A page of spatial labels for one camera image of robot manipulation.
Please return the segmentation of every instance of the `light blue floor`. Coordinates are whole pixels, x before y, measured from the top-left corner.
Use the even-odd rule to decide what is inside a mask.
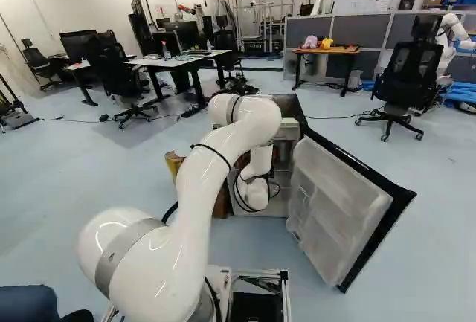
[[[246,76],[263,92],[290,92],[293,84],[283,82],[282,73]],[[200,77],[208,90],[214,88],[215,71],[200,71]],[[303,86],[297,94],[311,116],[380,106],[363,92],[343,98],[328,88]],[[24,101],[38,117],[97,120],[119,111],[99,91],[92,97],[96,108],[83,105],[76,88]],[[380,123],[311,120],[317,132],[418,193],[346,295],[324,285],[282,219],[214,220],[210,264],[289,269],[295,322],[474,321],[475,120],[439,109],[414,119],[425,130],[423,141],[396,126],[386,144],[379,139]],[[211,130],[206,113],[168,129],[158,121],[133,123],[124,132],[115,123],[41,121],[0,135],[0,284],[47,284],[59,296],[61,314],[87,308],[100,318],[107,301],[78,267],[78,231],[112,206],[161,216],[176,200],[164,153],[186,155]]]

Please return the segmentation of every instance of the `keyboard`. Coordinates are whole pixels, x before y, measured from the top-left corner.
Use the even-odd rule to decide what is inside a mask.
[[[211,54],[211,51],[207,51],[206,49],[190,49],[188,53],[191,56],[194,54],[201,54],[201,55],[207,56]]]

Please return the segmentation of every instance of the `black office chair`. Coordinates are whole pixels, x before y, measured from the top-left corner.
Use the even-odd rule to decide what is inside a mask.
[[[219,63],[223,67],[223,70],[228,72],[228,76],[225,78],[226,83],[230,83],[229,91],[236,92],[237,94],[256,94],[259,90],[253,86],[246,84],[247,79],[243,73],[243,67],[241,65],[241,57],[239,56],[237,41],[235,35],[231,30],[221,29],[215,33],[215,49],[223,50],[230,49],[231,52],[227,56],[221,56]],[[235,71],[236,65],[239,66],[241,74],[237,74],[234,77],[231,75]]]
[[[117,95],[121,100],[130,105],[124,112],[112,117],[114,121],[119,121],[119,129],[124,129],[124,124],[132,116],[145,117],[151,121],[152,117],[144,111],[154,109],[156,106],[139,106],[138,100],[142,98],[141,83],[138,80],[139,66],[131,71],[125,63],[126,54],[120,43],[109,47],[102,47],[97,39],[91,39],[86,44],[86,56],[96,74],[102,80],[106,93]]]
[[[118,43],[113,30],[107,30],[106,32],[98,33],[97,38],[99,38],[99,41],[105,47],[109,47],[110,45],[115,45]]]
[[[62,84],[61,80],[52,80],[51,78],[60,72],[60,68],[51,64],[51,61],[44,57],[38,48],[33,48],[31,40],[22,39],[25,49],[22,51],[27,60],[28,67],[35,76],[48,79],[48,82],[39,87],[39,90],[46,91],[50,86]]]
[[[378,76],[373,87],[374,96],[386,101],[384,111],[373,110],[371,117],[360,117],[362,121],[387,121],[381,137],[386,142],[393,123],[416,132],[415,138],[422,140],[424,132],[410,125],[409,108],[424,109],[438,92],[437,68],[443,46],[428,42],[400,42],[393,50],[388,67]]]

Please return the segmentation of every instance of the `gray partition panel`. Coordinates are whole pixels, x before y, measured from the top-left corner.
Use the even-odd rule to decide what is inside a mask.
[[[381,48],[390,15],[336,16],[332,39],[336,44]]]
[[[307,36],[329,36],[330,17],[288,19],[286,47],[299,47]]]
[[[398,42],[406,42],[411,41],[413,38],[411,37],[411,28],[414,25],[415,16],[417,14],[411,13],[396,13],[393,17],[392,28],[390,29],[390,33],[388,35],[387,44],[385,47],[387,49],[395,48],[395,45]],[[434,17],[441,17],[440,14],[427,14],[422,13],[422,16],[434,16]]]
[[[449,63],[446,71],[457,82],[476,83],[476,57],[459,57],[456,56]]]
[[[373,78],[373,71],[379,62],[379,55],[380,52],[360,52],[360,54],[357,55],[353,69],[364,71],[360,78]],[[347,70],[346,60],[344,56],[329,55],[326,77],[343,78]]]

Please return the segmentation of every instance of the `desk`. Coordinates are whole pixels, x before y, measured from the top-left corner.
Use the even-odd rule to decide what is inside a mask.
[[[135,58],[135,54],[127,54],[127,58]],[[61,59],[68,59],[69,57],[66,55],[62,55],[61,57],[57,57]],[[71,74],[73,74],[74,81],[76,81],[77,86],[80,88],[81,92],[83,93],[84,100],[82,100],[82,103],[90,106],[97,106],[97,104],[92,100],[91,95],[88,93],[88,87],[87,85],[82,81],[82,78],[80,76],[80,73],[78,71],[85,69],[85,68],[90,68],[91,65],[87,60],[83,60],[81,63],[77,64],[71,64],[63,68],[64,71],[67,71]]]
[[[202,57],[195,57],[190,58],[188,60],[177,60],[175,58],[165,60],[163,58],[160,59],[134,59],[126,62],[129,65],[142,65],[147,68],[149,72],[150,80],[152,81],[152,85],[154,87],[155,93],[157,94],[157,98],[148,102],[147,105],[152,105],[155,103],[160,103],[169,95],[163,95],[160,85],[158,84],[158,80],[156,77],[156,73],[160,73],[161,71],[189,71],[192,74],[192,81],[193,81],[193,88],[195,89],[195,94],[197,98],[197,102],[199,107],[193,111],[192,114],[199,112],[204,107],[206,107],[207,102],[203,95],[202,85],[199,79],[199,67],[200,62],[203,60]]]
[[[349,45],[347,47],[331,47],[330,49],[294,49],[292,53],[297,54],[297,64],[296,64],[296,83],[292,87],[292,90],[296,90],[303,83],[303,80],[299,79],[300,75],[300,61],[303,54],[340,54],[344,55],[347,58],[347,73],[345,75],[345,84],[341,91],[341,96],[344,97],[347,93],[347,86],[349,85],[349,76],[352,71],[354,62],[356,60],[357,54],[360,53],[360,47],[355,45]]]
[[[223,74],[223,67],[220,60],[217,58],[222,57],[225,54],[231,54],[231,49],[213,49],[211,54],[191,54],[191,57],[197,58],[210,58],[216,63],[216,71],[218,71],[218,85],[221,89],[225,88],[225,75]]]

